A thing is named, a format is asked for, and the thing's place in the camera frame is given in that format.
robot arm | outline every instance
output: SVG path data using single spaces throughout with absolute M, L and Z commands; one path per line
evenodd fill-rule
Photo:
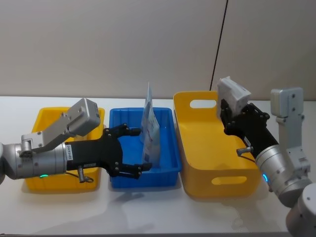
M 251 152 L 269 191 L 292 208 L 286 218 L 290 233 L 295 237 L 316 236 L 316 201 L 312 201 L 316 200 L 316 184 L 308 178 L 310 164 L 302 149 L 302 89 L 272 90 L 271 110 L 279 123 L 278 143 L 266 128 L 270 116 L 248 104 L 248 91 L 242 94 L 240 88 L 243 87 L 229 77 L 218 84 L 224 132 L 244 142 L 246 147 L 237 150 L 237 154 Z
M 106 128 L 98 140 L 66 142 L 69 137 L 85 136 L 100 124 L 97 105 L 81 99 L 43 131 L 22 135 L 21 144 L 0 143 L 0 183 L 5 175 L 11 179 L 63 174 L 77 170 L 79 181 L 87 181 L 85 168 L 101 167 L 112 177 L 138 179 L 151 164 L 124 164 L 118 140 L 121 136 L 137 136 L 140 129 L 127 124 Z

white tabletop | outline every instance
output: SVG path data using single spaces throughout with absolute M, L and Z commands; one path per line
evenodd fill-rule
M 0 141 L 18 143 L 29 133 L 42 107 L 71 106 L 78 98 L 0 97 Z M 95 99 L 105 108 L 109 125 L 112 108 L 142 107 L 142 99 Z M 270 111 L 267 101 L 254 102 Z M 155 107 L 173 108 L 172 100 L 154 100 Z M 303 148 L 316 181 L 316 102 L 304 103 Z M 275 118 L 268 128 L 278 139 Z M 190 199 L 179 181 L 174 188 L 114 191 L 103 170 L 98 190 L 81 194 L 32 194 L 24 180 L 6 177 L 0 185 L 0 233 L 6 234 L 175 234 L 274 233 L 284 236 L 288 208 L 281 205 L 262 182 L 247 198 L 199 202 Z

blue led light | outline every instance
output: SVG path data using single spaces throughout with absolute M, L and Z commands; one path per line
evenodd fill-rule
M 263 174 L 262 176 L 264 177 L 265 181 L 268 182 L 267 176 L 265 174 Z

yellow plastic bin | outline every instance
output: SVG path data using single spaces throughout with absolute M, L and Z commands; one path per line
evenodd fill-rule
M 46 129 L 52 123 L 60 118 L 62 112 L 66 112 L 69 107 L 51 107 L 42 108 L 39 111 L 38 117 L 34 124 L 32 132 L 37 132 Z M 102 136 L 103 120 L 105 111 L 99 108 L 100 125 L 88 133 L 84 137 L 77 136 L 75 138 L 67 139 L 67 142 L 76 140 L 95 140 Z M 70 173 L 77 174 L 76 170 L 69 171 Z M 100 168 L 84 169 L 84 175 L 94 179 L 92 183 L 79 183 L 79 179 L 69 174 L 50 175 L 44 178 L 28 178 L 26 180 L 27 187 L 31 191 L 76 191 L 76 190 L 95 190 L 100 182 Z
M 177 138 L 182 159 L 181 178 L 192 198 L 218 199 L 248 196 L 261 180 L 250 153 L 238 157 L 242 140 L 224 133 L 213 108 L 192 108 L 193 100 L 217 101 L 215 91 L 179 92 L 173 97 Z

